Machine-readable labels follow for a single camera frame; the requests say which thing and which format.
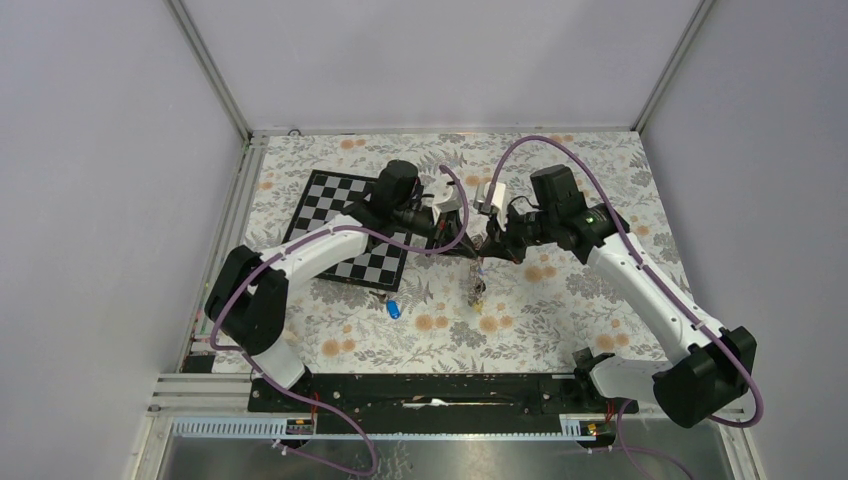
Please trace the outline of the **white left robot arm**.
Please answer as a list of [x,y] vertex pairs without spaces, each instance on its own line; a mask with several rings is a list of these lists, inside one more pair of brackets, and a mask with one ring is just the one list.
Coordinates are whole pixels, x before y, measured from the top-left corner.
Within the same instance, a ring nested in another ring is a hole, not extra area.
[[391,160],[370,185],[329,221],[304,235],[260,252],[245,245],[232,249],[203,307],[213,327],[209,343],[222,351],[219,333],[270,385],[272,398],[288,411],[309,401],[307,367],[283,338],[288,296],[337,264],[380,245],[419,255],[472,256],[466,234],[468,196],[460,178],[446,165],[445,180],[424,189],[418,169]]

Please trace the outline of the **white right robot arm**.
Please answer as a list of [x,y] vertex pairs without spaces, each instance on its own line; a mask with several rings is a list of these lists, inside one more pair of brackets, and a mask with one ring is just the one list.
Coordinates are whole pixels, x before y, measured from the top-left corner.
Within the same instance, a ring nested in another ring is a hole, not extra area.
[[570,168],[539,170],[531,184],[537,205],[526,213],[506,200],[504,184],[478,186],[474,207],[489,218],[480,255],[520,263],[530,246],[572,252],[627,302],[665,355],[646,361],[601,354],[579,362],[579,407],[597,412],[612,398],[647,402],[691,428],[748,392],[757,342],[746,328],[729,330],[686,298],[617,213],[587,205]]

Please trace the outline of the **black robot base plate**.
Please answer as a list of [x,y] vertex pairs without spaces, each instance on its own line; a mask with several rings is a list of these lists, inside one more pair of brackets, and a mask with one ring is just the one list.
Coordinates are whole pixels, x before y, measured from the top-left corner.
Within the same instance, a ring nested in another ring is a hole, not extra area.
[[284,395],[264,379],[251,383],[251,413],[335,417],[363,422],[433,421],[437,426],[497,425],[520,417],[584,415],[601,425],[637,402],[606,399],[571,374],[307,374]]

